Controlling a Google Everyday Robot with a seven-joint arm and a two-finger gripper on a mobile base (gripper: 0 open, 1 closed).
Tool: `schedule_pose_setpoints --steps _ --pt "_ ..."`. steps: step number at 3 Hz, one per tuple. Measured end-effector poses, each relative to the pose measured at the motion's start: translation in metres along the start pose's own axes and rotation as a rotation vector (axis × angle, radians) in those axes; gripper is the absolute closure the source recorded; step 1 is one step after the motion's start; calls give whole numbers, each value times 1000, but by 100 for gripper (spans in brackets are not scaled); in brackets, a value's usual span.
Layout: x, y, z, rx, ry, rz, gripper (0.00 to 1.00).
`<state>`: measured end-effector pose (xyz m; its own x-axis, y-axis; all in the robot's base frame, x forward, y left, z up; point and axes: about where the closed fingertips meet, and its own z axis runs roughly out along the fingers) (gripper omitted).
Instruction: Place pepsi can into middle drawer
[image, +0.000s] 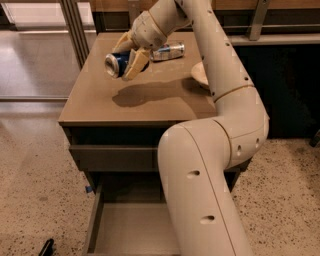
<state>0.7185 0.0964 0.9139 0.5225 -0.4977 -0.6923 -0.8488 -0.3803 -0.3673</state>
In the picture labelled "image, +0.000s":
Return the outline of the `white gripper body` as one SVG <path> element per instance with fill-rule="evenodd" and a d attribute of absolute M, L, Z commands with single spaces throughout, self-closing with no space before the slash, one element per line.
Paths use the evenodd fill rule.
<path fill-rule="evenodd" d="M 166 41 L 166 16 L 159 11 L 143 11 L 133 22 L 130 33 L 136 48 L 159 49 Z"/>

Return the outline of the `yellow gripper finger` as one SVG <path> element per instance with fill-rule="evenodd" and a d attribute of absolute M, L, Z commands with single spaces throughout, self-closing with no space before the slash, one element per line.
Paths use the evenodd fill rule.
<path fill-rule="evenodd" d="M 128 32 L 125 32 L 120 37 L 116 45 L 113 47 L 112 52 L 121 53 L 121 52 L 131 51 L 135 47 L 136 47 L 136 44 L 132 39 L 131 31 L 128 31 Z"/>
<path fill-rule="evenodd" d="M 123 52 L 129 53 L 129 60 L 125 68 L 122 79 L 124 81 L 133 80 L 145 66 L 149 63 L 150 50 L 140 47 L 139 49 L 123 49 Z"/>

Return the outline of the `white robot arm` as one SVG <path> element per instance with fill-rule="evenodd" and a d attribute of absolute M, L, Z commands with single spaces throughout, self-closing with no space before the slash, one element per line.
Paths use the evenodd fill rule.
<path fill-rule="evenodd" d="M 122 78 L 130 81 L 150 52 L 185 26 L 193 29 L 216 114 L 170 127 L 158 145 L 160 178 L 180 253 L 254 256 L 224 172 L 261 148 L 269 117 L 211 0 L 158 0 L 113 50 L 128 52 Z"/>

